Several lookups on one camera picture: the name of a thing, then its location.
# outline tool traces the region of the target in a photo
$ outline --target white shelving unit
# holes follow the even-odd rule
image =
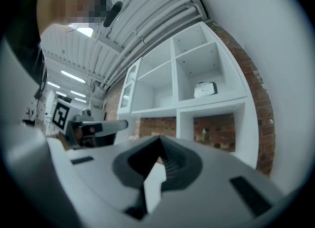
[[[194,86],[214,82],[217,94],[194,98]],[[253,98],[233,55],[203,22],[136,61],[127,73],[118,118],[177,117],[177,137],[193,140],[193,118],[233,113],[234,156],[256,167],[258,123]],[[117,141],[127,141],[124,137]]]

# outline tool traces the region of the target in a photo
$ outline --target person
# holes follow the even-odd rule
[[[107,0],[23,0],[4,37],[20,65],[39,86],[21,119],[45,133],[47,69],[40,36],[53,24],[78,28],[101,22]]]

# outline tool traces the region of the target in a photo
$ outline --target ceiling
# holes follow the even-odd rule
[[[199,0],[112,0],[124,6],[109,28],[89,24],[92,37],[79,31],[64,32],[51,26],[42,35],[41,47],[48,80],[71,97],[70,90],[83,93],[95,106],[103,104],[104,93],[123,78],[139,56],[190,24],[206,19]],[[61,74],[67,71],[86,80],[77,82]]]

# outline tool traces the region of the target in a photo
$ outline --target fluorescent light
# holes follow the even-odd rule
[[[78,95],[78,96],[80,96],[80,97],[83,97],[83,98],[86,98],[86,97],[87,97],[87,96],[85,96],[85,95],[83,95],[83,94],[81,94],[81,93],[78,93],[78,92],[71,91],[71,93],[76,94],[76,95]]]
[[[78,28],[77,31],[87,35],[88,37],[91,37],[93,33],[93,29],[91,28]]]
[[[61,92],[56,92],[58,95],[60,95],[60,96],[63,96],[63,97],[66,97],[67,95],[66,94],[64,94],[64,93],[61,93]]]
[[[54,86],[54,87],[60,89],[60,86],[59,86],[59,85],[53,84],[52,82],[49,82],[49,81],[48,81],[47,84],[49,84],[49,85],[51,85],[51,86]]]
[[[81,82],[81,83],[86,83],[85,82],[85,80],[83,80],[83,79],[81,79],[81,78],[79,78],[79,77],[76,77],[76,76],[74,76],[74,75],[71,75],[71,74],[69,74],[68,72],[65,72],[65,71],[61,71],[61,73],[63,74],[63,75],[66,75],[66,76],[68,76],[68,77],[71,77],[71,78],[73,78],[74,80],[77,80],[77,81],[79,81],[79,82]]]
[[[83,103],[86,103],[86,101],[85,100],[83,100],[83,99],[80,99],[80,98],[74,98],[75,100],[77,100],[77,101],[80,101],[80,102],[83,102]]]

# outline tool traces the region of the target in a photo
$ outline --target ceiling light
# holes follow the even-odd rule
[[[93,33],[93,29],[91,28],[78,28],[77,31],[87,35],[88,37],[91,37]]]
[[[56,92],[58,95],[60,95],[60,96],[63,96],[63,97],[66,97],[67,95],[66,94],[64,94],[64,93],[61,93],[61,92]]]
[[[61,73],[63,74],[63,75],[66,75],[66,76],[68,76],[68,77],[71,77],[71,78],[73,78],[74,80],[77,80],[77,81],[79,81],[79,82],[81,82],[81,83],[86,83],[85,82],[85,80],[83,80],[83,79],[81,79],[81,78],[79,78],[79,77],[76,77],[76,76],[74,76],[74,75],[71,75],[71,74],[69,74],[68,72],[65,72],[65,71],[61,71]]]
[[[86,101],[85,100],[83,100],[83,99],[80,99],[80,98],[74,98],[75,100],[77,100],[77,101],[80,101],[80,102],[83,102],[83,103],[86,103]]]
[[[78,93],[78,92],[71,91],[71,93],[76,94],[76,95],[78,95],[78,96],[80,96],[80,97],[83,97],[83,98],[86,98],[86,97],[87,97],[87,96],[85,96],[85,95],[83,95],[83,94],[81,94],[81,93]]]
[[[51,85],[51,86],[54,86],[54,87],[60,89],[60,86],[59,86],[59,85],[53,84],[52,82],[49,82],[49,81],[48,81],[47,84],[49,84],[49,85]]]

